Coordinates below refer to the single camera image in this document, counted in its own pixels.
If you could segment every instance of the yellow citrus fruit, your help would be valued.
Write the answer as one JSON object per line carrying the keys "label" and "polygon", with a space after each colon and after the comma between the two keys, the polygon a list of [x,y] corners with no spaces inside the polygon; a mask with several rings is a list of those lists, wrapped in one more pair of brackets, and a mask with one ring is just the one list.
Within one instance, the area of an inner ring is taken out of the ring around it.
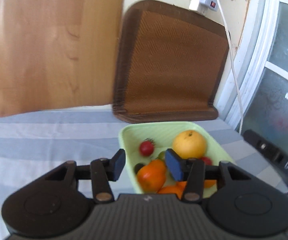
{"label": "yellow citrus fruit", "polygon": [[173,140],[173,150],[182,158],[201,158],[206,151],[206,140],[193,130],[187,130],[178,134]]}

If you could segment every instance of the tangerine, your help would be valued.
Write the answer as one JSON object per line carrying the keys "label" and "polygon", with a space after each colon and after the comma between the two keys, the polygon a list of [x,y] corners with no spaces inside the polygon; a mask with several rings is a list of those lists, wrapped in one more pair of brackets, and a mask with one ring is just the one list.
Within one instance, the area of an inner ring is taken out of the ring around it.
{"label": "tangerine", "polygon": [[178,186],[162,187],[157,193],[159,194],[176,194],[179,199],[182,198],[183,190]]}
{"label": "tangerine", "polygon": [[157,192],[163,187],[166,176],[157,165],[146,165],[137,175],[137,181],[145,192]]}
{"label": "tangerine", "polygon": [[216,179],[206,179],[204,181],[204,187],[205,188],[213,187],[216,183],[217,183]]}
{"label": "tangerine", "polygon": [[177,181],[177,182],[176,182],[176,185],[177,185],[179,188],[181,188],[182,190],[185,189],[186,184],[187,184],[187,181]]}
{"label": "tangerine", "polygon": [[159,169],[161,172],[166,173],[167,167],[165,165],[165,162],[159,159],[152,160],[148,165],[153,165],[157,169]]}

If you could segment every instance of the orange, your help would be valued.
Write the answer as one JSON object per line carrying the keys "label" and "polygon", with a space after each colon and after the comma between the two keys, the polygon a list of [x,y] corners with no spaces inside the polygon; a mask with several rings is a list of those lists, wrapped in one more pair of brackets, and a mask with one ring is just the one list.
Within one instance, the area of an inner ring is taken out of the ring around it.
{"label": "orange", "polygon": [[186,184],[187,184],[187,181],[177,181],[176,182],[177,187],[181,188],[182,190],[185,189]]}
{"label": "orange", "polygon": [[156,167],[157,169],[159,169],[161,172],[166,173],[166,165],[165,162],[163,162],[162,160],[152,160],[148,165],[153,165],[154,167]]}
{"label": "orange", "polygon": [[165,172],[162,172],[160,167],[155,165],[144,166],[139,170],[136,177],[145,192],[157,192],[166,181]]}
{"label": "orange", "polygon": [[217,183],[216,179],[206,179],[204,181],[204,187],[206,188],[213,187],[216,183]]}
{"label": "orange", "polygon": [[206,151],[206,140],[194,131],[187,130],[178,134],[173,140],[172,149],[182,158],[201,158]]}
{"label": "orange", "polygon": [[[216,183],[217,183],[216,179],[206,179],[204,181],[204,187],[205,188],[213,187]],[[187,181],[177,181],[176,182],[177,187],[181,188],[182,190],[185,189],[186,184],[187,184]]]}
{"label": "orange", "polygon": [[182,198],[183,190],[177,186],[162,187],[157,193],[159,194],[176,194],[179,199]]}

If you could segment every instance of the striped tablecloth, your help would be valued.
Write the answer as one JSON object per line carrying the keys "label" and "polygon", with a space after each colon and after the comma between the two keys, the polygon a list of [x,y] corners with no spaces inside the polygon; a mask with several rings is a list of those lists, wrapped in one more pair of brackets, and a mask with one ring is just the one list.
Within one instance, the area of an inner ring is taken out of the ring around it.
{"label": "striped tablecloth", "polygon": [[[196,122],[226,150],[236,163],[282,191],[287,188],[274,169],[254,148],[220,119]],[[66,160],[78,165],[100,157],[112,157],[119,149],[118,133],[128,125],[111,109],[43,111],[0,118],[0,208],[11,193]],[[112,182],[115,196],[133,193],[126,169]],[[91,196],[89,181],[79,190]],[[8,232],[0,216],[0,239]]]}

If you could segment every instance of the light green bowl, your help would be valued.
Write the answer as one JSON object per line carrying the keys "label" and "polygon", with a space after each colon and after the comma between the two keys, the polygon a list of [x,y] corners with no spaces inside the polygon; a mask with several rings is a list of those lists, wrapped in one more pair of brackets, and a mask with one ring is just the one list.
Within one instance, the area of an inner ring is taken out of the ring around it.
{"label": "light green bowl", "polygon": [[[220,161],[230,161],[234,163],[232,158],[222,149],[222,147],[210,136],[202,127],[192,122],[154,122],[131,124],[123,128],[119,132],[118,140],[120,147],[126,152],[126,167],[128,175],[131,179],[135,192],[144,193],[137,182],[134,166],[137,163],[148,164],[152,159],[157,158],[161,151],[172,148],[173,139],[181,132],[186,130],[194,130],[204,136],[207,142],[205,156],[213,161],[213,165],[218,165]],[[151,138],[155,142],[155,149],[150,157],[140,155],[139,146],[142,141]],[[175,181],[167,173],[167,179],[164,186],[174,185]],[[216,185],[211,188],[204,189],[203,197],[209,197],[217,191]]]}

